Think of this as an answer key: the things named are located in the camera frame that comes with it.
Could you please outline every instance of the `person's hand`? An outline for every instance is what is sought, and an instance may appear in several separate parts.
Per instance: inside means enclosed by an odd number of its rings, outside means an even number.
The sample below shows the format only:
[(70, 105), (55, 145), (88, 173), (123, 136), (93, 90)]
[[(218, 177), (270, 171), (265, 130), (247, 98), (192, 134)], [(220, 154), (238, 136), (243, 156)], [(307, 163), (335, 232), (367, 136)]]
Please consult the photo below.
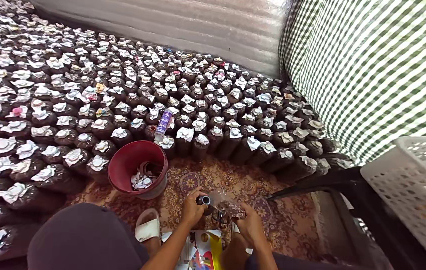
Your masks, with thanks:
[(268, 246), (265, 231), (263, 230), (263, 222), (258, 213), (245, 203), (241, 203), (241, 208), (245, 210), (246, 218), (236, 221), (240, 234), (256, 249), (265, 245)]
[(201, 186), (193, 189), (183, 201), (183, 209), (181, 210), (181, 223), (185, 223), (190, 228), (195, 226), (202, 218), (204, 211), (208, 208), (207, 205), (197, 205), (196, 198), (206, 196), (201, 192)]

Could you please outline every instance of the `red bucket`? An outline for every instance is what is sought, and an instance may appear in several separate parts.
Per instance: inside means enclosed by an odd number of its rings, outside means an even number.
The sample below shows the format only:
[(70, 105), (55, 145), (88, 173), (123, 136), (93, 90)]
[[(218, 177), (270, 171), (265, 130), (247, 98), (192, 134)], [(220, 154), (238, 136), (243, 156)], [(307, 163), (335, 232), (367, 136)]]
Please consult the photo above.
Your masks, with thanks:
[[(163, 168), (160, 176), (150, 187), (134, 191), (130, 179), (138, 172), (138, 167), (143, 162), (153, 162), (162, 165)], [(122, 193), (151, 200), (164, 191), (167, 170), (168, 159), (161, 147), (150, 141), (136, 141), (123, 146), (115, 153), (108, 165), (108, 180), (116, 190)]]

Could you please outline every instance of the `floral carpet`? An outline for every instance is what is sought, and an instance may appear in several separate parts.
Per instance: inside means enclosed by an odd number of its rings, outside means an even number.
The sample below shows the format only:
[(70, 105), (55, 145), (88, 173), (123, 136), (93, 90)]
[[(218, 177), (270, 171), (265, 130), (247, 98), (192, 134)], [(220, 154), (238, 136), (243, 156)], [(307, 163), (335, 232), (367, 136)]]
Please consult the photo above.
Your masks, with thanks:
[[(111, 186), (91, 183), (83, 193), (71, 198), (70, 203), (89, 202), (107, 207), (130, 224), (132, 230), (144, 210), (155, 208), (160, 214), (162, 232), (170, 232), (180, 222), (182, 201), (189, 191), (197, 186), (202, 186), (207, 192), (222, 189), (233, 199), (255, 208), (263, 219), (273, 251), (303, 260), (319, 260), (316, 212), (310, 195), (267, 202), (266, 196), (286, 186), (256, 168), (234, 166), (211, 157), (201, 163), (176, 159), (169, 164), (167, 176), (165, 192), (154, 200), (140, 200), (117, 192)], [(230, 228), (230, 225), (220, 225), (208, 216), (194, 229), (220, 229), (223, 244), (227, 245)]]

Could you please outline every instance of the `checkered fabric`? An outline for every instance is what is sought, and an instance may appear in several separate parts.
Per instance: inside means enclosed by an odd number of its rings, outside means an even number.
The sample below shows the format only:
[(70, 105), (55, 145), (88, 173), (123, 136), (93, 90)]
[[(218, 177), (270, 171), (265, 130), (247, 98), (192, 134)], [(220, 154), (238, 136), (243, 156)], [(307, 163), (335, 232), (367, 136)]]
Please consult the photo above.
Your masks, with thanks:
[(426, 0), (294, 0), (279, 54), (358, 164), (426, 136)]

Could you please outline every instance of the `black chair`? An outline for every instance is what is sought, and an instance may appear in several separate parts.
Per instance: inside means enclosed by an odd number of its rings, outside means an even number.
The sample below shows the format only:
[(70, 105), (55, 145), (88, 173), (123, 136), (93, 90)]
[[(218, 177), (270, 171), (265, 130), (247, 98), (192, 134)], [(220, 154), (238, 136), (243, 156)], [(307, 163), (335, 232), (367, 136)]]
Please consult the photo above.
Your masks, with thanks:
[(361, 167), (331, 171), (314, 179), (300, 180), (272, 194), (270, 201), (316, 192), (339, 192), (354, 207), (376, 243), (398, 270), (426, 270), (426, 250), (360, 174)]

